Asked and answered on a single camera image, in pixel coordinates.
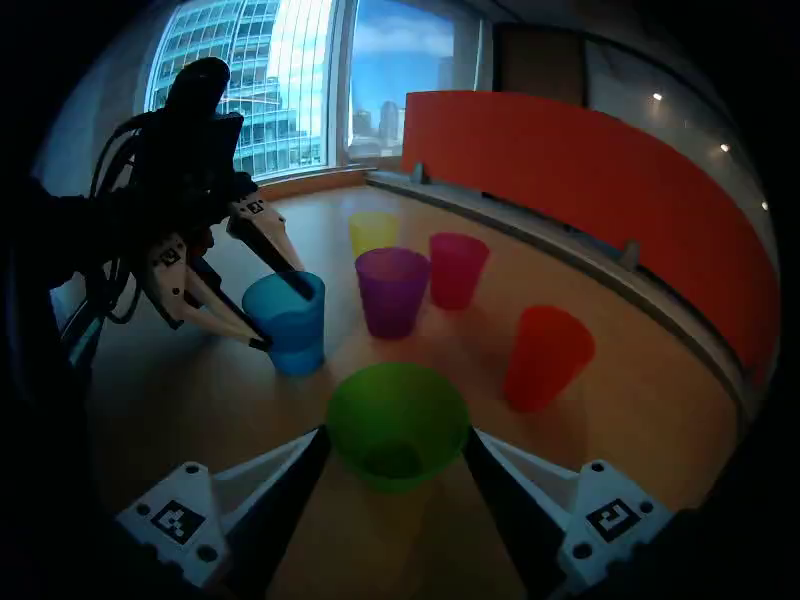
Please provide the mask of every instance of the building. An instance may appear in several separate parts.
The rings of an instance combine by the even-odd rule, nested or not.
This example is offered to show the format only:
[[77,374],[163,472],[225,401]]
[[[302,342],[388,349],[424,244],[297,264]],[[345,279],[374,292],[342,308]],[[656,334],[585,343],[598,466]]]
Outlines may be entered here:
[[353,115],[353,135],[375,135],[372,131],[372,113],[368,110],[362,108]]
[[325,44],[330,3],[324,0],[194,0],[172,15],[150,73],[146,110],[164,106],[184,67],[216,56],[231,70],[223,113],[244,116],[234,154],[237,170],[255,178],[321,165],[324,53],[292,65],[292,55]]
[[397,104],[387,100],[381,106],[381,121],[378,125],[378,137],[384,143],[393,142],[397,139]]
[[403,134],[406,130],[406,109],[397,109],[397,141],[403,143]]

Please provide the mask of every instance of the orange wall panel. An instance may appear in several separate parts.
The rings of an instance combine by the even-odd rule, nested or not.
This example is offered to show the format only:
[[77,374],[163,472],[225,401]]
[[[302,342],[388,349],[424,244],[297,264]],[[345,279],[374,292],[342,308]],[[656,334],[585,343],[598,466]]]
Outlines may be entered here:
[[422,92],[406,100],[403,169],[484,192],[622,249],[714,324],[763,378],[778,281],[734,201],[683,155],[608,115],[544,98]]

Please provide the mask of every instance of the sky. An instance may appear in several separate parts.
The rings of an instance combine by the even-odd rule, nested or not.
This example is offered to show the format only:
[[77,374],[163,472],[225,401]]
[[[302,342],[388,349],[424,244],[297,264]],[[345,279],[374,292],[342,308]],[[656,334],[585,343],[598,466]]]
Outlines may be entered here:
[[353,40],[352,106],[372,113],[377,128],[383,103],[402,108],[408,92],[438,88],[439,63],[453,56],[453,24],[392,0],[358,3]]

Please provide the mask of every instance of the pink plastic cup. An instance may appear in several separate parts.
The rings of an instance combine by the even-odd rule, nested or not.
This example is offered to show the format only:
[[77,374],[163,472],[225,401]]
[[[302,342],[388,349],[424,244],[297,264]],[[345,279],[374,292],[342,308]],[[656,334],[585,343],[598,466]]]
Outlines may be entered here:
[[460,233],[437,233],[430,244],[433,303],[446,310],[466,308],[489,258],[488,246]]
[[386,339],[411,333],[430,276],[427,258],[405,248],[378,248],[356,259],[369,332]]

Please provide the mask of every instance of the window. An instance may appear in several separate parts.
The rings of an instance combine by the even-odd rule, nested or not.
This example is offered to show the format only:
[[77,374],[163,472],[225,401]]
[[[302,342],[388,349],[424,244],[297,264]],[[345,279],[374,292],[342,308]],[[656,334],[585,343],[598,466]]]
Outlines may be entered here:
[[267,172],[267,162],[264,158],[264,153],[259,152],[253,155],[253,162],[255,166],[255,174],[262,175]]
[[225,23],[219,23],[217,25],[217,29],[214,31],[214,38],[219,39],[226,37],[232,27],[233,24],[230,21],[226,21]]
[[242,157],[242,171],[247,171],[250,175],[253,175],[253,157],[252,156],[243,156]]
[[242,70],[242,86],[252,86],[253,77],[255,77],[255,67],[247,67]]
[[[162,54],[152,63],[146,110],[163,106],[166,84],[184,63],[215,56],[231,70],[220,110],[247,119],[234,154],[236,168],[266,177],[307,164],[308,157],[327,164],[328,29],[337,6],[355,1],[181,2],[164,33]],[[182,55],[172,60],[175,52]],[[292,142],[276,148],[279,137]]]
[[400,0],[359,0],[351,60],[350,158],[402,154],[407,93],[473,89],[479,31],[477,17],[443,0],[413,6]]

